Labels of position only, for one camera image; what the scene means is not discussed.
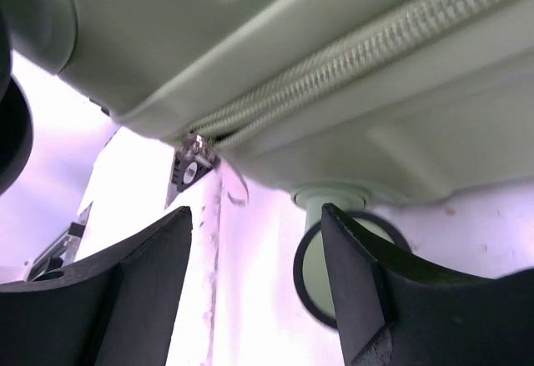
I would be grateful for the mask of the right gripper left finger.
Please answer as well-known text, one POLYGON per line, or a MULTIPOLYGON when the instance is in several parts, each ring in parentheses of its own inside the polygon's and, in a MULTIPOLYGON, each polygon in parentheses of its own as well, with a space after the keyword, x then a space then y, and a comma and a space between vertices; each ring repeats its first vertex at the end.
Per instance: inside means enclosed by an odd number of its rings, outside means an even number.
POLYGON ((31 282, 1 287, 3 365, 164 365, 192 243, 181 207, 31 282))

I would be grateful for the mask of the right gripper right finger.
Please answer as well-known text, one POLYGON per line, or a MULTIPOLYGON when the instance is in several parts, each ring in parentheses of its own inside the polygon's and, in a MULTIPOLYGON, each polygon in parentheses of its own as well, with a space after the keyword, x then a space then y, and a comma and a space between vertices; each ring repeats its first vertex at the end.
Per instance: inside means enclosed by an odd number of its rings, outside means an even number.
POLYGON ((530 365, 533 272, 442 267, 322 208, 325 263, 348 365, 530 365))

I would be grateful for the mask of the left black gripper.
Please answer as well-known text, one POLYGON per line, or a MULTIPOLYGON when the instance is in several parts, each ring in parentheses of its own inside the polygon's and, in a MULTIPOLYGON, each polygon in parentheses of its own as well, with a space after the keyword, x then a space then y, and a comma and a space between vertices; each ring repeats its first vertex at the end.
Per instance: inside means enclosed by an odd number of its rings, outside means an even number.
POLYGON ((18 179, 33 148, 32 115, 12 67, 8 25, 1 13, 1 194, 18 179))

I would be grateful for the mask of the green suitcase blue lining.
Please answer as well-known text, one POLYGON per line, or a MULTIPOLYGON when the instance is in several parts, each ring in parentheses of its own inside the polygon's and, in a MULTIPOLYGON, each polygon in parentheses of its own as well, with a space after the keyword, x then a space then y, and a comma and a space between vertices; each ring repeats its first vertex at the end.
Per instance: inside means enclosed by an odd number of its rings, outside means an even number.
POLYGON ((533 0, 1 0, 2 41, 311 210, 533 175, 533 0))

